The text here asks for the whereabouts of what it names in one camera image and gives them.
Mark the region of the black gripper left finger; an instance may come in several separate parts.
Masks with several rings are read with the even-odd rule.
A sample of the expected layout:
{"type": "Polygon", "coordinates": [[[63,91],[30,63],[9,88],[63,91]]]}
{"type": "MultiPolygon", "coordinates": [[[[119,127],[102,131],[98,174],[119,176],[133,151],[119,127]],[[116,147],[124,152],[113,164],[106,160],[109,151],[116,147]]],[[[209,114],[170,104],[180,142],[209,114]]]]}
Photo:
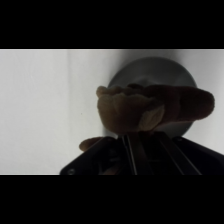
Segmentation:
{"type": "Polygon", "coordinates": [[[140,137],[136,133],[129,133],[122,137],[127,155],[127,168],[131,175],[147,175],[148,159],[140,137]]]}

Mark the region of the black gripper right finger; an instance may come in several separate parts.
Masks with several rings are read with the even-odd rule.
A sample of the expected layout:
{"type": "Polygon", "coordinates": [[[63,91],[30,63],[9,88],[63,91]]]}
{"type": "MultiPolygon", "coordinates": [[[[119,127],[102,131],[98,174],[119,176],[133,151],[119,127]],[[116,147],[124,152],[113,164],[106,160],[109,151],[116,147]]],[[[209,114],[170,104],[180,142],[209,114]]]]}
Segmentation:
{"type": "Polygon", "coordinates": [[[201,172],[193,165],[178,146],[163,132],[156,132],[155,137],[169,155],[175,167],[182,175],[200,175],[201,172]]]}

